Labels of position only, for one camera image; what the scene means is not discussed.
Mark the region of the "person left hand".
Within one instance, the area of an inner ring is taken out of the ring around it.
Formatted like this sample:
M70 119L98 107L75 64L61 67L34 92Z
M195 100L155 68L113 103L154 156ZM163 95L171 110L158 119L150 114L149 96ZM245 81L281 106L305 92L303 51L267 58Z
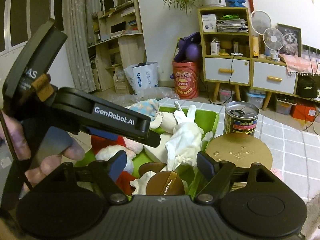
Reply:
M22 125L14 118L7 116L3 113L5 123L7 125L10 137L19 160L28 160L31 158L31 150L24 137ZM78 142L71 138L73 143L69 148L62 151L59 155L51 155L43 159L41 165L37 168L33 168L25 172L25 176L29 180L32 186L37 185L48 174L55 170L62 163L62 156L64 155L68 159L75 161L82 160L85 156L84 149L78 144Z

